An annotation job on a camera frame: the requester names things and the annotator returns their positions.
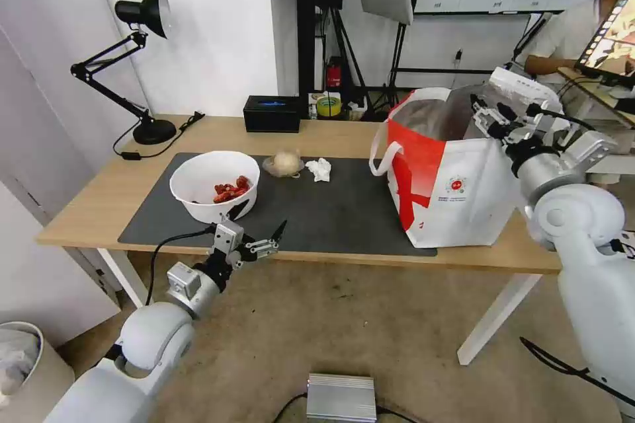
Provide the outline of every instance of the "lamp base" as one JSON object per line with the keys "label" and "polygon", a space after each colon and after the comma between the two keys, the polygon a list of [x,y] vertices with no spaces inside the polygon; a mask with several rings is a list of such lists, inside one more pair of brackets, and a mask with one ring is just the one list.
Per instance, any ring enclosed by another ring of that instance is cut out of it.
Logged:
{"label": "lamp base", "polygon": [[177,135],[176,126],[164,119],[143,119],[141,124],[132,131],[134,140],[143,145],[169,141],[175,135]]}

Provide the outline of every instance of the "lamp arm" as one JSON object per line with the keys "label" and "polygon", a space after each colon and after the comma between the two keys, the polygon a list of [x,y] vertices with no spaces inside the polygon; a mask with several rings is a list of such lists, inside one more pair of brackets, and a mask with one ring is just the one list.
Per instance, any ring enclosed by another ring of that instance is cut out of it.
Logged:
{"label": "lamp arm", "polygon": [[[127,58],[133,53],[145,48],[146,36],[148,36],[148,34],[145,32],[142,32],[139,30],[133,31],[131,34],[129,34],[127,37],[125,37],[125,39],[121,40],[120,42],[115,43],[111,47],[97,53],[94,56],[91,56],[89,59],[86,59],[85,61],[82,61],[81,63],[76,63],[72,65],[71,74],[77,79],[79,79],[80,81],[88,84],[88,86],[92,87],[96,91],[106,96],[108,99],[115,101],[121,107],[123,107],[127,111],[137,116],[139,119],[151,120],[147,110],[142,110],[139,106],[134,104],[132,101],[129,101],[128,99],[124,97],[121,97],[116,92],[108,89],[103,84],[101,84],[100,82],[98,82],[96,79],[93,78],[94,74],[100,72],[103,69],[106,69],[108,66],[111,66],[117,63],[118,61],[121,61],[122,59]],[[117,48],[125,45],[126,43],[130,41],[133,41],[136,44],[136,46],[132,48],[131,50],[127,50],[124,53],[121,53],[119,56],[116,56],[115,58],[100,60],[100,58],[102,58],[103,56],[107,55],[111,51],[116,50]]]}

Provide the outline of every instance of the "person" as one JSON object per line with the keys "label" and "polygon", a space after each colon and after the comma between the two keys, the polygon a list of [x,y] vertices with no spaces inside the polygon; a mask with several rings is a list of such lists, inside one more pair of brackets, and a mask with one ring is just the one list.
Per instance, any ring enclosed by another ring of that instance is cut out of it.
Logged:
{"label": "person", "polygon": [[537,81],[551,87],[564,84],[559,67],[575,66],[600,24],[618,0],[588,0],[552,17],[518,62]]}

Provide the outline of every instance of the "tissue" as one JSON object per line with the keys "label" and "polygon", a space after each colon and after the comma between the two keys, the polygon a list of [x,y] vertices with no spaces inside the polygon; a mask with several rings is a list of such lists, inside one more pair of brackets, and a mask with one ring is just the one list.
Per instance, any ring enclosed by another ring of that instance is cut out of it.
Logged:
{"label": "tissue", "polygon": [[314,182],[331,181],[331,164],[329,161],[320,157],[317,161],[307,162],[306,166],[315,176]]}

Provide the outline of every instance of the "wooden table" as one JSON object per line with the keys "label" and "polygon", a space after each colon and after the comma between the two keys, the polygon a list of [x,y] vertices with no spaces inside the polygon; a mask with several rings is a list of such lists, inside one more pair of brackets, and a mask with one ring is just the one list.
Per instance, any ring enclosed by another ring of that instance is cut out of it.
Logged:
{"label": "wooden table", "polygon": [[[635,140],[635,114],[618,111],[617,99],[611,97],[609,90],[600,84],[600,79],[591,79],[578,73],[576,70],[562,67],[558,69],[558,73],[571,83],[571,88],[575,87],[577,91],[585,95],[585,100],[574,117],[578,119],[592,119],[593,111],[604,111],[604,117],[611,117],[615,121],[624,126],[624,131],[620,133],[618,140],[618,150],[615,154],[609,155],[602,161],[591,168],[589,173],[596,174],[635,174],[635,156],[630,154],[632,143]],[[567,146],[573,139],[574,134],[578,131],[579,126],[574,124],[566,137],[560,141],[560,145]]]}
{"label": "wooden table", "polygon": [[[186,116],[162,116],[182,124]],[[302,155],[367,158],[378,124],[366,122],[303,121],[299,134],[254,134],[245,131],[242,118],[205,117],[164,154],[140,162],[117,157],[77,195],[41,232],[38,242],[61,247],[96,248],[137,306],[148,295],[146,286],[130,264],[127,250],[152,251],[153,246],[119,243],[118,238],[141,206],[161,173],[178,152],[237,150],[272,155],[279,149],[298,149]],[[129,144],[126,150],[142,154],[163,147]],[[205,254],[206,248],[167,245],[163,252]],[[515,213],[491,247],[441,248],[431,256],[378,256],[282,251],[278,260],[294,262],[355,263],[381,266],[461,268],[511,274],[483,319],[458,351],[467,365],[493,336],[543,274],[557,274],[560,261],[529,237],[522,217]]]}

